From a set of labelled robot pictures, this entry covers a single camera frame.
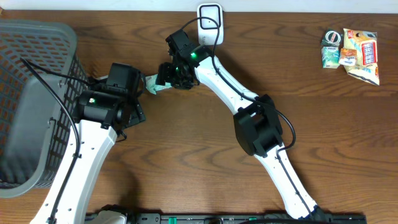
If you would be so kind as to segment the teal Kleenex tissue pack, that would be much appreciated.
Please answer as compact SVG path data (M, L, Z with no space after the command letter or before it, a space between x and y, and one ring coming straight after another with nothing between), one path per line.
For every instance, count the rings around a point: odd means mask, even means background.
M322 67L336 69L340 65L338 63L340 52L338 47L322 48Z

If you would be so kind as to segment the orange tissue pack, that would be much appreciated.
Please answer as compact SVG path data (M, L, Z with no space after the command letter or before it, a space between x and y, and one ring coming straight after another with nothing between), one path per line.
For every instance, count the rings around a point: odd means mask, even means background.
M340 57L338 63L344 66L355 66L357 62L357 50L342 48L340 50Z

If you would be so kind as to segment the yellow wet wipes pack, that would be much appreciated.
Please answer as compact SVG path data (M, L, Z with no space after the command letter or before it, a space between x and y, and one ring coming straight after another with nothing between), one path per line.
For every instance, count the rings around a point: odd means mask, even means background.
M379 86L377 33L343 29L345 49L356 50L356 62L345 66L348 75L364 82Z

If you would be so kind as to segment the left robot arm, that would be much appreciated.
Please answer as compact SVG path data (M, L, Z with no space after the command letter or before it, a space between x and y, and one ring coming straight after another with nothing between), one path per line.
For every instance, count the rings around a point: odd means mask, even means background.
M103 162L124 130L145 121L138 101L144 74L113 63L109 75L92 79L72 104L71 133L49 193L32 223L134 223L133 213L107 205L88 214Z

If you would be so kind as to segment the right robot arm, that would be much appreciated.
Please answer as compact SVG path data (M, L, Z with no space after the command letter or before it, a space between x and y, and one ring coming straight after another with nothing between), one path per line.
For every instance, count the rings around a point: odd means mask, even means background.
M287 214L294 219L316 220L323 212L309 196L295 173L284 144L280 120L286 119L268 96L258 96L238 82L221 64L215 51L194 44L183 30L166 38L172 62L159 66L156 83L189 90L203 84L233 114L236 139L246 154L265 168L282 197Z

